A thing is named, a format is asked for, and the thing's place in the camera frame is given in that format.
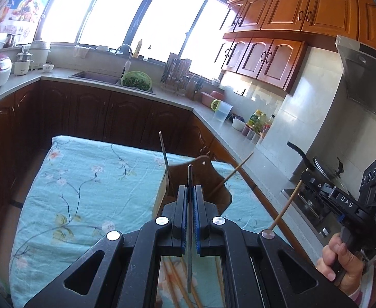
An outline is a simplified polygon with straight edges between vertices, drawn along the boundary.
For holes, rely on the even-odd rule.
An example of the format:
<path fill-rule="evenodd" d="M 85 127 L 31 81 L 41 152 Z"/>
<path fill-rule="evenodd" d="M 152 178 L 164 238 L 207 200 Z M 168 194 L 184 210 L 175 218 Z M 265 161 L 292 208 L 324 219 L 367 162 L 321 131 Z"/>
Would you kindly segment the person's right hand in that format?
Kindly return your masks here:
<path fill-rule="evenodd" d="M 348 296 L 353 296 L 359 291 L 364 263 L 353 255 L 345 243 L 342 242 L 340 234 L 332 236 L 329 243 L 322 249 L 322 257 L 317 260 L 316 269 L 329 281 L 336 278 L 332 265 L 338 261 L 345 271 L 345 275 L 338 287 Z"/>

